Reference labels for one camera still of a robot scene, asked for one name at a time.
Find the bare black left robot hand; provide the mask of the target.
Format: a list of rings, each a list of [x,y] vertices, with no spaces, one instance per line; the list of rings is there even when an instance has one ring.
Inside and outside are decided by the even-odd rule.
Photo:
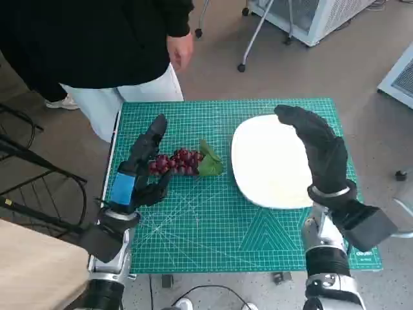
[[[132,214],[140,206],[159,203],[167,192],[171,173],[163,172],[156,183],[148,183],[149,163],[159,152],[159,144],[166,132],[167,120],[159,114],[147,131],[140,134],[115,174],[110,195],[110,208],[118,213]]]

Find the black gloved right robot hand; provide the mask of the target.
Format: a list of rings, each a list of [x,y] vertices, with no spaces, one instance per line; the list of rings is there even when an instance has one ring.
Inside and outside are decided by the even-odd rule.
[[[312,184],[323,194],[347,188],[348,153],[343,138],[335,135],[325,119],[301,107],[277,105],[278,120],[295,128],[303,142]]]

